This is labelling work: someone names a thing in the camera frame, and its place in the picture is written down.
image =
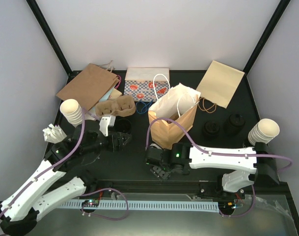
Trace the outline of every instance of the paper bag handle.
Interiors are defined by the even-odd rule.
[[[157,98],[157,102],[158,102],[158,96],[157,96],[156,87],[155,87],[155,78],[156,78],[157,76],[159,76],[159,75],[164,76],[165,80],[167,80],[167,83],[168,83],[168,85],[169,85],[169,90],[170,90],[170,83],[169,83],[168,78],[167,78],[164,74],[157,74],[157,75],[155,75],[155,77],[154,77],[154,79],[153,79],[153,86],[154,86],[154,92],[155,92],[155,96],[156,96],[156,98]]]
[[[185,95],[185,94],[188,94],[188,95],[192,98],[192,100],[193,100],[193,104],[195,104],[195,100],[194,100],[194,98],[192,97],[192,95],[190,95],[190,93],[188,93],[188,92],[183,93],[183,94],[179,97],[179,99],[178,99],[178,103],[177,103],[177,110],[178,110],[178,115],[179,115],[179,117],[181,116],[181,115],[180,115],[180,111],[179,111],[179,102],[180,102],[182,96]]]

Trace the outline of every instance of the black cup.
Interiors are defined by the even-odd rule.
[[[244,127],[245,119],[240,114],[233,114],[223,124],[223,130],[226,135],[237,135]]]
[[[132,124],[127,119],[117,119],[114,123],[114,130],[116,132],[130,134],[131,129],[132,129]]]
[[[208,121],[202,128],[202,134],[208,139],[214,139],[219,135],[220,125],[216,121]]]

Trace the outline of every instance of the brown paper bag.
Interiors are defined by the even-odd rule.
[[[178,117],[176,121],[189,131],[193,127],[199,97],[200,92],[182,84],[171,88],[166,95],[149,108],[149,123],[156,118],[176,116]],[[184,136],[184,132],[177,125],[165,120],[156,121],[150,131],[152,140],[167,149],[172,149],[172,145],[179,142]]]
[[[201,97],[227,108],[243,76],[243,71],[214,60],[196,90]]]
[[[117,75],[89,64],[56,95],[63,101],[73,98],[89,111],[118,82]]]

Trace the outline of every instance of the paper cup stack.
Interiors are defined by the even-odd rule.
[[[248,140],[254,146],[255,143],[269,143],[280,132],[279,125],[272,119],[260,120],[249,132]]]
[[[75,127],[82,123],[82,108],[75,99],[62,102],[60,111],[67,121]]]

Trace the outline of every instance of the white cable tray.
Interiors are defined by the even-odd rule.
[[[71,199],[59,209],[81,209],[85,200]],[[218,203],[213,202],[173,202],[173,201],[128,201],[129,210],[168,210],[168,211],[207,211],[219,212]],[[84,207],[84,209],[126,210],[125,201],[100,200],[99,206]]]

